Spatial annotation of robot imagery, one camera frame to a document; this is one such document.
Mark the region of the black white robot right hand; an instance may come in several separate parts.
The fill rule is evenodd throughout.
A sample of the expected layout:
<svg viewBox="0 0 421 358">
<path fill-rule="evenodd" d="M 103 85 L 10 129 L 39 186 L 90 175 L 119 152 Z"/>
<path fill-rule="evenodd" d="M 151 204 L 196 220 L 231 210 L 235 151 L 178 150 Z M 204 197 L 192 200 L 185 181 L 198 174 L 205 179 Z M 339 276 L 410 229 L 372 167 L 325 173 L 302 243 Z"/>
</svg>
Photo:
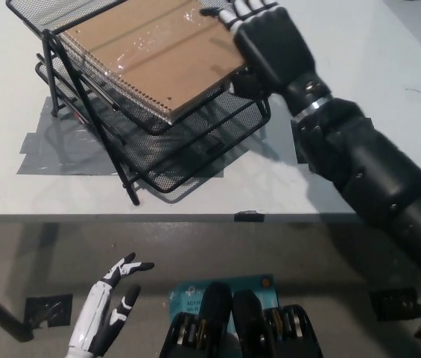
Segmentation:
<svg viewBox="0 0 421 358">
<path fill-rule="evenodd" d="M 265 92 L 282 96 L 296 122 L 332 99 L 302 34 L 277 1 L 233 1 L 232 10 L 204 7 L 232 34 L 233 42 Z"/>
</svg>

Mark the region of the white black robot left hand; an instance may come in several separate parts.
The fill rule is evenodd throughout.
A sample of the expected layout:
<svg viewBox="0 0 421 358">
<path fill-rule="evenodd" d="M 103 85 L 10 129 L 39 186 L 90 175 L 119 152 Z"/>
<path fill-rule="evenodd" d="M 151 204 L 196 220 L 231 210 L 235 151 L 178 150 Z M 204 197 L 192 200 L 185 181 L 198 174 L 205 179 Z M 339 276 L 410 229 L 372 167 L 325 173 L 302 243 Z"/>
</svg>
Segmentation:
<svg viewBox="0 0 421 358">
<path fill-rule="evenodd" d="M 113 290 L 121 279 L 154 267 L 150 262 L 136 262 L 135 257 L 131 253 L 120 259 L 89 290 L 69 340 L 67 357 L 103 357 L 114 343 L 135 306 L 141 286 L 132 285 L 111 310 Z"/>
</svg>

